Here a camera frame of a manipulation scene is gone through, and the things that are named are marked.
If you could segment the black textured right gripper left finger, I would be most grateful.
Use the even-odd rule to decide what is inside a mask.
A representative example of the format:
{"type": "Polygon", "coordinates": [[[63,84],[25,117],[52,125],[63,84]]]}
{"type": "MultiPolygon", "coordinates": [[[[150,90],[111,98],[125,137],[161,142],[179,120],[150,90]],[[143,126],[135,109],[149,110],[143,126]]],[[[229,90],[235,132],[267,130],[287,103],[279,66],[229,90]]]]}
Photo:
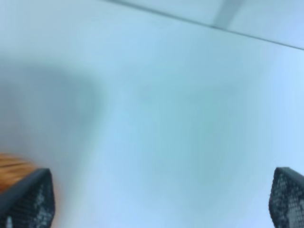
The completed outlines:
{"type": "Polygon", "coordinates": [[[37,169],[0,194],[2,228],[49,228],[55,212],[50,169],[37,169]]]}

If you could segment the black textured right gripper right finger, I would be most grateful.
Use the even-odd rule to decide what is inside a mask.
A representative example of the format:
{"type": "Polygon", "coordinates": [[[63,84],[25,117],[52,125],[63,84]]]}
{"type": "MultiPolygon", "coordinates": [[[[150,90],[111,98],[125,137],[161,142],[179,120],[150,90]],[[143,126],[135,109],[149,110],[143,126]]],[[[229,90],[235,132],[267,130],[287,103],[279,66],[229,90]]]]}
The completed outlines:
{"type": "Polygon", "coordinates": [[[289,167],[277,167],[268,209],[275,228],[304,228],[304,176],[289,167]]]}

